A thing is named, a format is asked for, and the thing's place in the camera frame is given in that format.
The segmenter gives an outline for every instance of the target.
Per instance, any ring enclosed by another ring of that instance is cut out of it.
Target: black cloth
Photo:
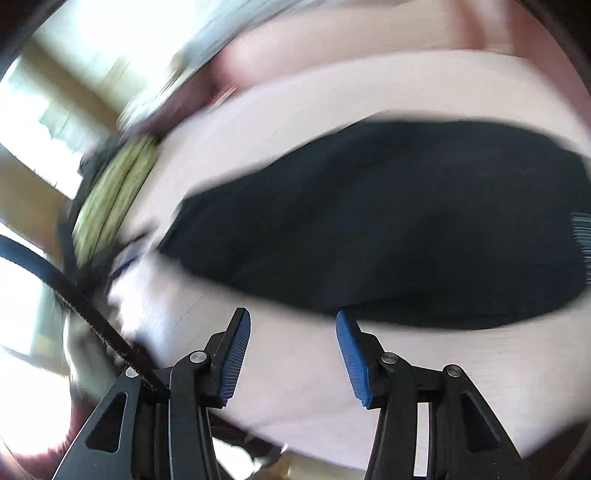
[[[577,213],[591,213],[583,161],[543,135],[360,122],[186,198],[159,250],[301,309],[481,329],[583,291]]]

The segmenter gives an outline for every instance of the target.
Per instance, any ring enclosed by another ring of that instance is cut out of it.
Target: metal screw
[[[398,355],[392,352],[384,352],[382,353],[382,362],[388,365],[393,365],[398,362]]]
[[[201,362],[207,360],[207,354],[199,350],[198,352],[191,353],[189,360],[191,360],[194,364],[200,364]]]
[[[446,370],[447,374],[453,378],[461,377],[463,374],[462,369],[457,365],[448,365]]]

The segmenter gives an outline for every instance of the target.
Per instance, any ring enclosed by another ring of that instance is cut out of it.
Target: black cable
[[[16,263],[28,270],[62,297],[80,315],[90,328],[109,345],[131,368],[144,379],[157,401],[165,401],[170,391],[162,381],[136,355],[128,343],[117,333],[111,324],[90,303],[78,288],[54,265],[37,255],[34,251],[0,235],[0,257]]]

